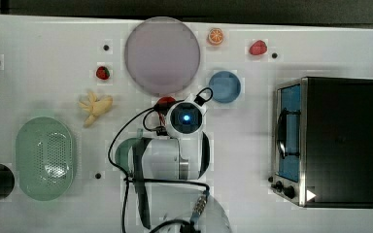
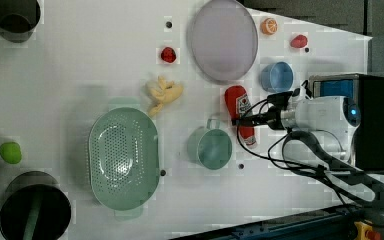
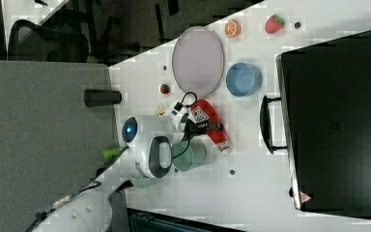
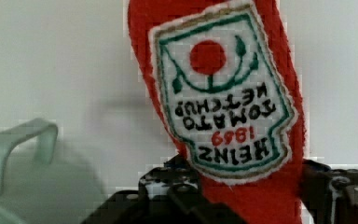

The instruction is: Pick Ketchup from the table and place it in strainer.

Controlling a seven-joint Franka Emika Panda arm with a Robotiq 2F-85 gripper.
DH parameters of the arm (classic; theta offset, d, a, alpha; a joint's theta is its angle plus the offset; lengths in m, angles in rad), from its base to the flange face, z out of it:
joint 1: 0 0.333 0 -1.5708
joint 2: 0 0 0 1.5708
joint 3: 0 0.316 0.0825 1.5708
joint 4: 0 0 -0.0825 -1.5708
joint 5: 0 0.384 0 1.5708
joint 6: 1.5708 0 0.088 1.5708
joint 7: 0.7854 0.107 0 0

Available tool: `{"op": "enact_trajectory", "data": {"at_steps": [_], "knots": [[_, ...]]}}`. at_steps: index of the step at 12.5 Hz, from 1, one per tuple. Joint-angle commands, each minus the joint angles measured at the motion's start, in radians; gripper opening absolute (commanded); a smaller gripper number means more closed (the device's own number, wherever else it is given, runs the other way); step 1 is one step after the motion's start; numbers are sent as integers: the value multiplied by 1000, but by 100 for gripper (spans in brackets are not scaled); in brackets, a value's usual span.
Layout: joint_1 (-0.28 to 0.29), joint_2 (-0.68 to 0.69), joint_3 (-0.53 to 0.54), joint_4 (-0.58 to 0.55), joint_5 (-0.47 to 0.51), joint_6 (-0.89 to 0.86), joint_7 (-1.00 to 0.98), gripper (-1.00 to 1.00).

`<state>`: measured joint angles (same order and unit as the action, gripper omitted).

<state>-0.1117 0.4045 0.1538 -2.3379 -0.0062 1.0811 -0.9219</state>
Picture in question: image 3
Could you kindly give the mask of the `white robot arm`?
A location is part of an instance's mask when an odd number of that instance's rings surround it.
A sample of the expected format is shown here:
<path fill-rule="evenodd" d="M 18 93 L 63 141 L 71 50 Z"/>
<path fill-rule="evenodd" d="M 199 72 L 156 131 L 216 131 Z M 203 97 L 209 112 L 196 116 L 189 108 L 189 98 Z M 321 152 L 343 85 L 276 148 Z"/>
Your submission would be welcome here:
<path fill-rule="evenodd" d="M 164 177 L 171 169 L 173 145 L 222 130 L 218 122 L 194 123 L 186 116 L 128 118 L 121 135 L 126 146 L 119 157 L 88 186 L 38 213 L 25 232 L 105 232 L 113 216 L 109 196 L 122 184 Z"/>

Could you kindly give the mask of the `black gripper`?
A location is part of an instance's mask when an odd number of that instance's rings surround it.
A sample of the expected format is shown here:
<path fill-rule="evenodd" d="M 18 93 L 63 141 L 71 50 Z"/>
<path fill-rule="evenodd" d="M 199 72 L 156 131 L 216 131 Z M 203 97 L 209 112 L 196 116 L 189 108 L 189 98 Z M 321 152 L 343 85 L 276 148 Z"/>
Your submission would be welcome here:
<path fill-rule="evenodd" d="M 201 135 L 206 134 L 209 130 L 211 131 L 223 131 L 224 126 L 218 122 L 207 121 L 201 123 L 194 123 L 191 120 L 187 120 L 185 123 L 185 132 L 188 134 Z"/>

